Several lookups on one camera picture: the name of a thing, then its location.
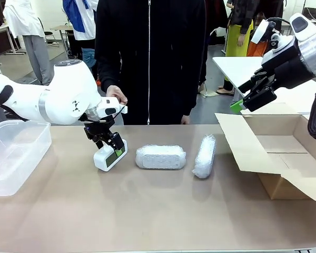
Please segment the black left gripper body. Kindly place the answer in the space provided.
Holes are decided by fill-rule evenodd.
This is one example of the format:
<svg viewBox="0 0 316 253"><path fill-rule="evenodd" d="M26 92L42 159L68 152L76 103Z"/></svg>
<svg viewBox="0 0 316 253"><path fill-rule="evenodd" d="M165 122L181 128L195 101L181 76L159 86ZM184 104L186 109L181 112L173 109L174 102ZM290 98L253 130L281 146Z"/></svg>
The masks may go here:
<svg viewBox="0 0 316 253"><path fill-rule="evenodd" d="M115 134L110 130L113 124L113 118L103 118L100 121L88 120L84 122L84 131L87 138L95 143L98 141L113 143Z"/></svg>

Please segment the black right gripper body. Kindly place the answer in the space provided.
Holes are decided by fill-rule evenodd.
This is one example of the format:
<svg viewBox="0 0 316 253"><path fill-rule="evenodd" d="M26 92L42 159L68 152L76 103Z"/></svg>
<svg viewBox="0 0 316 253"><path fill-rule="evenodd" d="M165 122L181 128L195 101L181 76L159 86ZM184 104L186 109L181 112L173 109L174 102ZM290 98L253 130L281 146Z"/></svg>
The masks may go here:
<svg viewBox="0 0 316 253"><path fill-rule="evenodd" d="M271 49L264 54L261 63L266 77L260 82L261 88L292 89L313 79L313 73L301 60L301 52L296 38L292 38L282 49Z"/></svg>

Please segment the person's right hand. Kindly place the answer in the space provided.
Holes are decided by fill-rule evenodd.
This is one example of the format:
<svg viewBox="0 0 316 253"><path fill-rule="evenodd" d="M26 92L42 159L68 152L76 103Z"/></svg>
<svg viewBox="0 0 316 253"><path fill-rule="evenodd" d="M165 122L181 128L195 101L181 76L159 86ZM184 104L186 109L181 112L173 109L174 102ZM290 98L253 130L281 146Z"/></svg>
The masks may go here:
<svg viewBox="0 0 316 253"><path fill-rule="evenodd" d="M107 97L115 97L118 99L118 102L122 105L127 105L127 97L121 91L121 89L116 85L110 85L106 90Z"/></svg>

